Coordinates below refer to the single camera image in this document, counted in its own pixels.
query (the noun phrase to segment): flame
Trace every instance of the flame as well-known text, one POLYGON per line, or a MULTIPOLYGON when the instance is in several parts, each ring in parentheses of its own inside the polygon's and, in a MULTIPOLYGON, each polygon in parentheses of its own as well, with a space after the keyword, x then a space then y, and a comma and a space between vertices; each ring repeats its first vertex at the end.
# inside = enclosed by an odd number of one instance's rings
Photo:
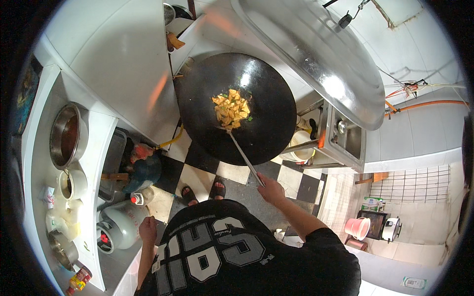
POLYGON ((322 135, 319 137, 318 148, 321 149, 324 147, 324 139, 326 138, 326 131, 323 131, 322 135))
POLYGON ((158 97, 160 96, 161 91, 166 85, 167 80, 168 80, 168 72, 164 71, 163 74, 161 75, 161 78, 158 80, 158 83, 155 85, 155 88, 153 89, 152 93, 148 97, 148 107, 147 107, 148 113, 150 113, 151 110, 153 110, 153 107, 155 106, 156 101, 158 100, 158 97))

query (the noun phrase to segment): slipper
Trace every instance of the slipper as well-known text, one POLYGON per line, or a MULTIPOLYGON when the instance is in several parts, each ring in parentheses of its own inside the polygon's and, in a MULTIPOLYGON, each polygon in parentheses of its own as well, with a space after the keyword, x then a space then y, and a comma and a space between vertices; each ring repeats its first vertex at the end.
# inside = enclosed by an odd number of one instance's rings
POLYGON ((211 199, 215 199, 216 196, 222 196, 223 198, 226 197, 226 185, 224 184, 224 182, 221 182, 221 181, 216 181, 212 184, 212 188, 210 190, 210 198, 211 199), (224 187, 217 187, 216 186, 216 183, 220 183, 222 185, 224 185, 224 187))
POLYGON ((189 186, 187 186, 187 185, 184 186, 184 187, 181 189, 181 196, 182 196, 183 200, 184 200, 187 204, 190 203, 192 200, 196 200, 196 201, 198 200, 198 199, 196 198, 196 196, 194 195, 194 192, 192 191, 191 187, 189 187, 189 186), (188 193, 183 194, 183 191, 184 191, 186 188, 189 188, 189 191, 188 191, 188 193))

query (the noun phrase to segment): metal pipe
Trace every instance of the metal pipe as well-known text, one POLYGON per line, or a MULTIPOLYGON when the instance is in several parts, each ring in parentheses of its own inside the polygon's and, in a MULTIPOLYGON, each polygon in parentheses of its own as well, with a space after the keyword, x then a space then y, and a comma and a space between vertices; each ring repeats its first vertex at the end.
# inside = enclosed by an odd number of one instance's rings
POLYGON ((319 99, 318 101, 314 102, 313 104, 309 105, 306 109, 304 109, 304 110, 298 112, 297 114, 298 114, 298 116, 303 116, 303 115, 305 115, 305 114, 307 114, 307 113, 310 113, 310 112, 313 111, 313 110, 318 109, 318 108, 321 107, 323 104, 324 104, 324 99, 321 98, 321 99, 319 99))
POLYGON ((248 160, 248 158, 246 157, 244 151, 242 151, 242 148, 240 148, 239 144, 237 143, 237 140, 234 138, 234 135, 232 134, 232 132, 230 130, 227 130, 227 133, 229 134, 229 136, 232 138, 232 140, 234 141, 234 144, 236 145, 237 147, 237 150, 240 152, 240 155, 242 156, 242 158, 244 159, 245 163, 247 164, 248 168, 250 169, 250 171, 252 172, 252 174, 254 175, 255 179, 257 179, 257 182, 258 184, 260 184, 260 186, 262 187, 265 187, 265 183, 260 179, 260 177, 257 175, 257 171, 255 170, 254 166, 252 165, 252 163, 250 162, 250 160, 248 160))
POLYGON ((312 141, 309 141, 309 142, 305 142, 305 143, 302 143, 302 144, 299 144, 299 145, 296 145, 296 146, 293 146, 293 147, 288 147, 286 148, 285 150, 283 150, 281 154, 285 154, 285 153, 290 153, 290 152, 294 152, 294 151, 298 151, 298 150, 303 150, 303 149, 309 149, 309 148, 314 148, 314 147, 317 147, 318 146, 318 142, 319 142, 319 139, 316 139, 316 140, 312 140, 312 141))
POLYGON ((326 3, 326 4, 323 4, 323 7, 326 8, 326 7, 328 7, 329 5, 331 5, 332 3, 336 2, 336 1, 337 1, 337 0, 331 0, 331 1, 329 1, 328 3, 326 3))
POLYGON ((346 167, 347 166, 340 164, 339 162, 303 165, 304 169, 330 169, 330 168, 346 168, 346 167))

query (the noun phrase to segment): rice cooker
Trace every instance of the rice cooker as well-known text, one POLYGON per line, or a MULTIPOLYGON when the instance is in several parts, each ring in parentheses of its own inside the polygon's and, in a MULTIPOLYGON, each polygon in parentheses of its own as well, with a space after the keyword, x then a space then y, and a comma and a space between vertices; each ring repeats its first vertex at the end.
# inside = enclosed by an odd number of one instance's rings
POLYGON ((393 242, 395 236, 399 237, 401 231, 401 222, 400 218, 388 218, 385 222, 385 226, 382 231, 382 239, 386 240, 387 243, 393 242))

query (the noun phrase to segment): stir-fried food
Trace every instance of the stir-fried food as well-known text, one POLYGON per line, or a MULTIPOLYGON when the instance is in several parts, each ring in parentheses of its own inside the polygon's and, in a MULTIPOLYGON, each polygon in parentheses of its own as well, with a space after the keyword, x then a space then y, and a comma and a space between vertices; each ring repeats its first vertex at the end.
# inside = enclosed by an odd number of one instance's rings
POLYGON ((240 120, 250 113, 247 100, 240 96, 238 90, 230 89, 228 95, 219 94, 212 101, 217 104, 214 107, 217 121, 227 130, 240 127, 240 120))

